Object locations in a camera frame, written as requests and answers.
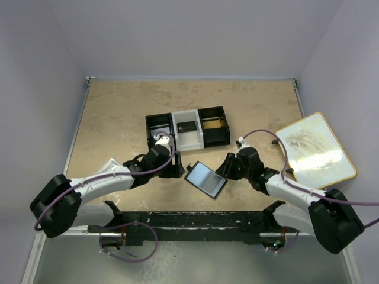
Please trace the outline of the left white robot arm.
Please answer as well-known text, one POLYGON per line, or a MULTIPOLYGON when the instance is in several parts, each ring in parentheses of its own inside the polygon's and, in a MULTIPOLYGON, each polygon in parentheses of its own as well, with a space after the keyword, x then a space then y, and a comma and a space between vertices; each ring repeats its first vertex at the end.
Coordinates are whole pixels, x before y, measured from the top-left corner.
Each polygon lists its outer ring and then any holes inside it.
POLYGON ((85 205, 94 199, 137 188, 155 177, 180 178, 183 174, 180 152, 157 145, 123 164, 109 160, 92 176, 53 176, 30 204, 36 218, 34 229, 48 238, 57 237, 80 224, 85 205))

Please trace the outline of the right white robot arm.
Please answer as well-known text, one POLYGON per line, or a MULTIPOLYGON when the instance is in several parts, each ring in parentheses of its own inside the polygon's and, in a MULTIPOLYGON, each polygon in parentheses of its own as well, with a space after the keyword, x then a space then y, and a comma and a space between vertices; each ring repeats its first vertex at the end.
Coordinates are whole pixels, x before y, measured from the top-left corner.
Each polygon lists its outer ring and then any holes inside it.
POLYGON ((290 183, 279 171, 265 167, 253 147, 229 153, 216 173, 228 180, 246 179, 254 190, 282 200, 272 213, 275 222, 314 236, 330 253, 340 253, 365 230, 341 191, 290 183))

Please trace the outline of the clear plastic card sleeve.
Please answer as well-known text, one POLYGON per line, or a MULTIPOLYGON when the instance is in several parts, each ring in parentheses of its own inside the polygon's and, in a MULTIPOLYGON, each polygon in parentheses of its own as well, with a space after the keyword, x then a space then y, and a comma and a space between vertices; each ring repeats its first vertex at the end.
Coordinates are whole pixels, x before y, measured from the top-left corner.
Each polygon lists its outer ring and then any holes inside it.
POLYGON ((113 158, 110 158, 97 172, 96 174, 105 173, 108 171, 114 171, 120 166, 119 162, 113 158))

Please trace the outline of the black and white organizer tray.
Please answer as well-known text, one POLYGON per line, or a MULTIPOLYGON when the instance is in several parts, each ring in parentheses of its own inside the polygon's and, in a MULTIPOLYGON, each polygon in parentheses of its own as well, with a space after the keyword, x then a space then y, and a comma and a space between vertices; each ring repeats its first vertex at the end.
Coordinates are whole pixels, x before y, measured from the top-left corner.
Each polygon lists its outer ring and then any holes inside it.
POLYGON ((162 131, 172 136, 178 151, 230 144, 230 127, 222 106, 148 115, 145 123, 149 148, 162 131))

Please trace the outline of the black leather card holder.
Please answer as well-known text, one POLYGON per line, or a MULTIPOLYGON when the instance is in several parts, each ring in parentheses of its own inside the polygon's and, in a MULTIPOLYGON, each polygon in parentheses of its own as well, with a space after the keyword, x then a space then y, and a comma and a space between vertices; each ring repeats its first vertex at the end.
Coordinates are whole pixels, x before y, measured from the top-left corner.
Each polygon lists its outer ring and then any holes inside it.
POLYGON ((215 171, 197 161, 187 166, 188 173, 184 179, 207 196, 216 199, 227 184, 227 179, 216 174, 215 171))

